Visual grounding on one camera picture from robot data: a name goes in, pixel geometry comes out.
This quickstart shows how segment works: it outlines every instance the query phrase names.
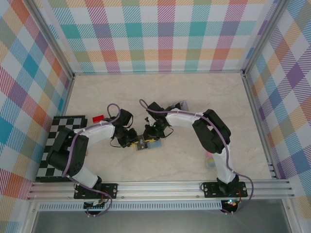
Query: purple cable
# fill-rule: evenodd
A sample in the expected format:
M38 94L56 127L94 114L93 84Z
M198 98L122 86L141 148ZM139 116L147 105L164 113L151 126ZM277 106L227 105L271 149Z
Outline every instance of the purple cable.
M236 213L237 213L237 212L240 212L242 209L244 209L244 208L249 204L249 202L250 202L250 200L252 199L253 194L254 194L254 183L253 183L253 181L251 180L251 178L249 178L248 176L245 176L245 175L242 175L242 174L239 174L239 173L235 172L235 171L229 166L229 149L228 149L227 143L225 142L225 139L224 139L224 137L222 136L222 134L220 133L220 131L218 130L218 128L217 128L208 118L206 118L205 116L202 116L202 115L200 115L200 114L189 113L189 112L184 112L184 111L154 111L154 110L151 110L151 109L148 108L148 104L147 104L146 101L144 101L143 99L140 99L140 100L139 100L139 103L141 104L141 106L142 106L144 109L146 109L146 110L148 110L148 111L150 111L150 112L152 112L152 113L177 113L177 114L185 114L185 115L200 117L200 118L206 120L206 121L214 128L214 130L215 130L216 133L219 135L221 141L222 141L223 144L224 144L225 152L226 152L226 166L227 166L227 168L228 168L231 172L233 172L234 174L236 174L236 175L238 175L238 176L242 176L242 177L248 179L248 180L250 181L251 185L252 185L252 191L251 191L251 194L250 194L249 199L247 200L246 204L245 204L241 209L239 209L239 210L236 211Z
M107 109L108 109L111 105L114 105L114 106L116 106L116 107L118 108L118 111L119 111L119 112L118 112L118 115L116 116L116 118L114 118L112 121L107 122L107 123L103 123L103 124L97 123L97 124L88 126L88 127L85 128L85 130L92 129L92 128L98 126L98 125L101 125L101 126L103 126L103 125L108 125L108 124L111 124L111 123L115 122L116 120L118 120L119 117L120 117L120 113L121 113L120 107L119 107L117 104L115 104L115 103L111 103L111 104L109 104L109 105L107 106ZM73 151L74 143L75 143L77 137L79 136L79 134L81 134L82 132L83 132L83 130L79 131L79 132L73 137L73 140L72 140L72 143L71 143L71 146L70 146L70 152L69 152L69 157L68 157L67 165L66 165L66 168L65 168L65 170L64 170L64 172L63 172L63 174L62 174L62 177L65 177L66 174L67 174L67 171L68 171L69 166L70 166L71 158L72 158L72 151ZM68 176L68 178L69 178L71 181L75 182L75 183L79 183L79 182L77 182L74 178L72 178L72 177L70 177L70 176ZM90 190L90 191L97 192L97 193L101 193L101 194L105 195L106 197L110 198L110 204L109 204L108 208L105 209L104 211L101 211L101 212L100 212L99 214L97 214L96 216L103 215L104 213L106 213L106 212L111 208L111 206L112 206L112 198L111 198L111 196L110 196L109 194L107 194L107 193L105 193L105 192L102 192L102 191L99 191L99 190L96 190L96 189L89 188L89 187L83 185L82 183L79 183L79 185L82 186L83 188L86 188L86 189ZM88 216L90 216L88 210L89 210L89 208L86 209L86 213L88 214Z

